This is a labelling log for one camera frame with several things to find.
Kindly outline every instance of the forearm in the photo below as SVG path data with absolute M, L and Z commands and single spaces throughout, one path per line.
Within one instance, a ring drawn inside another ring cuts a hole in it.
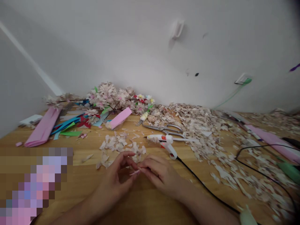
M 89 196 L 62 216 L 53 221 L 50 225 L 88 225 L 98 219 L 101 214 L 92 207 L 92 196 Z
M 239 225 L 239 219 L 226 211 L 214 199 L 207 197 L 188 181 L 179 201 L 196 217 L 201 225 Z

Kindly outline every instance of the black power cable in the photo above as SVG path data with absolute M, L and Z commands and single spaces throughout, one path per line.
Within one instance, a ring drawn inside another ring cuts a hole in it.
M 290 193 L 289 193 L 289 192 L 288 192 L 288 191 L 287 191 L 287 190 L 286 190 L 286 189 L 285 189 L 278 181 L 274 180 L 273 178 L 271 178 L 271 177 L 269 177 L 269 176 L 263 174 L 262 172 L 259 172 L 258 170 L 254 169 L 253 167 L 248 166 L 247 164 L 245 164 L 245 163 L 241 162 L 240 160 L 238 160 L 239 155 L 241 154 L 242 150 L 244 150 L 244 149 L 248 149 L 248 148 L 268 147 L 268 146 L 274 146 L 274 145 L 276 145 L 276 146 L 283 146 L 283 147 L 287 147 L 287 148 L 292 148 L 292 147 L 285 146 L 285 145 L 280 145 L 280 144 L 270 144 L 270 145 L 260 145 L 260 146 L 253 146 L 253 147 L 244 147 L 244 148 L 242 148 L 242 149 L 240 149 L 240 150 L 238 151 L 237 156 L 235 157 L 235 159 L 236 159 L 236 161 L 238 161 L 239 163 L 243 164 L 244 166 L 246 166 L 246 167 L 248 167 L 248 168 L 254 170 L 255 172 L 257 172 L 257 173 L 259 173 L 259 174 L 265 176 L 266 178 L 270 179 L 270 180 L 273 181 L 274 183 L 278 184 L 278 185 L 279 185 L 279 186 L 287 193 L 287 195 L 288 195 L 289 198 L 291 199 L 292 204 L 293 204 L 293 207 L 294 207 L 294 211 L 295 211 L 295 213 L 297 213 L 297 206 L 296 206 L 296 203 L 295 203 L 294 199 L 292 198 L 292 196 L 290 195 Z
M 243 165 L 245 165 L 245 166 L 247 166 L 248 168 L 250 168 L 250 169 L 252 169 L 252 170 L 254 170 L 254 171 L 256 171 L 256 172 L 258 172 L 259 174 L 261 174 L 261 175 L 263 175 L 263 176 L 265 176 L 265 177 L 267 177 L 268 179 L 270 179 L 270 180 L 272 180 L 273 182 L 275 182 L 276 184 L 278 184 L 283 190 L 285 190 L 285 192 L 288 194 L 288 196 L 289 196 L 289 198 L 291 199 L 291 201 L 292 201 L 292 204 L 293 204 L 293 207 L 294 207 L 294 211 L 295 211 L 295 213 L 297 213 L 297 206 L 296 206 L 296 204 L 295 204 L 295 202 L 294 202 L 294 199 L 292 198 L 292 196 L 290 195 L 290 193 L 279 183 L 279 182 L 276 182 L 274 179 L 272 179 L 272 178 L 270 178 L 269 176 L 267 176 L 267 175 L 265 175 L 265 174 L 263 174 L 262 172 L 259 172 L 258 170 L 256 170 L 256 169 L 254 169 L 254 168 L 252 168 L 252 167 L 250 167 L 250 166 L 248 166 L 248 165 L 246 165 L 246 164 L 244 164 L 243 162 L 241 162 L 241 161 L 239 161 L 238 160 L 238 156 L 240 155 L 240 153 L 241 153 L 241 151 L 242 150 L 244 150 L 244 149 L 247 149 L 247 148 L 260 148 L 260 147 L 267 147 L 267 146 L 273 146 L 273 145 L 278 145 L 278 146 L 284 146 L 284 147 L 288 147 L 288 148 L 292 148 L 292 147 L 289 147 L 289 146 L 285 146 L 285 145 L 280 145 L 280 144 L 271 144 L 271 145 L 262 145 L 262 146 L 253 146 L 253 147 L 245 147 L 245 148 L 242 148 L 242 149 L 240 149 L 239 151 L 238 151 L 238 153 L 237 153 L 237 156 L 235 157 L 235 159 L 239 162 L 239 163 L 241 163 L 241 164 L 243 164 Z M 234 211 L 235 213 L 237 213 L 237 214 L 240 214 L 240 212 L 238 211 L 238 210 L 236 210 L 235 208 L 233 208 L 232 206 L 230 206 L 230 205 L 228 205 L 226 202 L 224 202 L 224 201 L 222 201 L 221 199 L 219 199 L 216 195 L 214 195 L 206 186 L 205 186 L 205 184 L 197 177 L 197 175 L 181 160 L 181 158 L 179 158 L 179 157 L 177 157 L 176 158 L 179 162 L 181 162 L 190 172 L 191 172 L 191 174 L 203 185 L 203 187 L 215 198 L 215 199 L 217 199 L 219 202 L 221 202 L 223 205 L 225 205 L 226 207 L 228 207 L 229 209 L 231 209 L 232 211 Z
M 181 160 L 181 158 L 179 158 L 177 156 L 177 158 L 179 162 L 181 162 L 191 173 L 192 175 L 194 175 L 194 177 L 203 185 L 203 187 L 205 187 L 205 189 L 212 195 L 214 196 L 215 199 L 217 199 L 219 202 L 221 202 L 223 205 L 227 206 L 229 209 L 231 209 L 232 211 L 234 211 L 237 214 L 240 214 L 240 212 L 238 210 L 236 210 L 235 208 L 233 208 L 232 206 L 228 205 L 226 202 L 222 201 L 221 199 L 219 199 L 217 196 L 214 195 L 214 193 L 212 193 L 206 186 L 205 184 L 197 177 L 197 175 Z

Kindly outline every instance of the green object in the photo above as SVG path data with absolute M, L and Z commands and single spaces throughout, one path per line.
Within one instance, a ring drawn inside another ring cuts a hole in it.
M 241 86 L 239 86 L 238 88 L 237 88 L 237 90 L 235 91 L 235 93 L 233 94 L 233 96 L 231 96 L 229 99 L 227 99 L 226 101 L 224 101 L 223 103 L 221 103 L 220 105 L 218 105 L 218 106 L 216 106 L 215 108 L 213 108 L 212 110 L 216 110 L 218 107 L 220 107 L 221 105 L 223 105 L 223 104 L 225 104 L 226 102 L 228 102 L 230 99 L 232 99 L 246 84 L 248 84 L 248 83 L 243 83 Z
M 287 162 L 277 163 L 279 168 L 296 184 L 300 185 L 300 171 Z
M 62 130 L 60 132 L 60 134 L 66 135 L 66 136 L 79 136 L 81 134 L 81 131 L 65 132 L 67 129 L 73 127 L 74 125 L 75 125 L 75 122 L 72 122 L 66 129 Z
M 240 214 L 240 222 L 241 225 L 257 225 L 248 205 L 246 205 L 246 209 L 244 209 Z
M 251 81 L 252 81 L 251 78 L 247 78 L 247 79 L 244 81 L 244 84 L 249 84 Z
M 110 108 L 110 106 L 107 106 L 107 107 L 102 111 L 102 113 L 101 113 L 100 115 L 103 115 L 103 114 L 107 113 L 109 108 Z
M 72 122 L 66 129 L 62 130 L 61 133 L 65 132 L 67 129 L 69 129 L 70 127 L 72 127 L 74 125 L 75 125 L 75 122 Z
M 266 149 L 265 147 L 262 147 L 264 150 L 266 150 L 268 153 L 270 153 L 275 158 L 283 161 L 278 162 L 277 166 L 296 184 L 300 185 L 300 171 L 297 170 L 297 168 L 294 167 L 294 165 L 288 163 L 284 159 L 280 158 L 279 156 L 275 155 L 270 150 Z
M 60 133 L 61 135 L 66 135 L 66 136 L 76 136 L 78 137 L 81 134 L 81 131 L 75 131 L 75 132 L 64 132 Z
M 148 110 L 147 110 L 147 112 L 150 112 L 150 109 L 153 107 L 153 105 L 150 105 L 149 107 L 148 107 Z

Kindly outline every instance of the green cable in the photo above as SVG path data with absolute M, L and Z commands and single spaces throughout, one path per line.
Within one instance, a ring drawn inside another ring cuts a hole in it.
M 247 84 L 249 84 L 252 81 L 251 78 L 247 78 L 247 80 L 245 80 L 245 82 L 239 86 L 237 88 L 237 90 L 235 91 L 235 93 L 233 94 L 233 96 L 231 96 L 229 99 L 227 99 L 226 101 L 224 101 L 223 103 L 221 103 L 220 105 L 216 106 L 215 108 L 213 108 L 212 110 L 216 110 L 216 108 L 220 107 L 221 105 L 225 104 L 226 102 L 228 102 L 230 99 L 232 99 L 244 86 L 246 86 Z

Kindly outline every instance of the pink paper sheet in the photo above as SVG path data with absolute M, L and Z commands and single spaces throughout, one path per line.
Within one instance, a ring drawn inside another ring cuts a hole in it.
M 49 108 L 37 127 L 25 143 L 25 147 L 34 147 L 48 141 L 49 135 L 59 116 L 61 109 Z
M 281 144 L 285 146 L 289 146 L 292 148 L 295 148 L 285 142 L 284 140 L 281 140 L 277 135 L 265 132 L 259 128 L 256 128 L 252 125 L 248 125 L 248 127 L 256 133 L 261 139 L 263 139 L 268 144 Z M 291 148 L 283 147 L 283 146 L 272 146 L 277 152 L 284 155 L 286 158 L 291 160 L 292 162 L 300 162 L 300 152 Z
M 118 114 L 111 122 L 110 125 L 112 129 L 114 129 L 117 125 L 122 123 L 129 115 L 131 114 L 131 110 L 129 107 L 124 109 L 120 114 Z

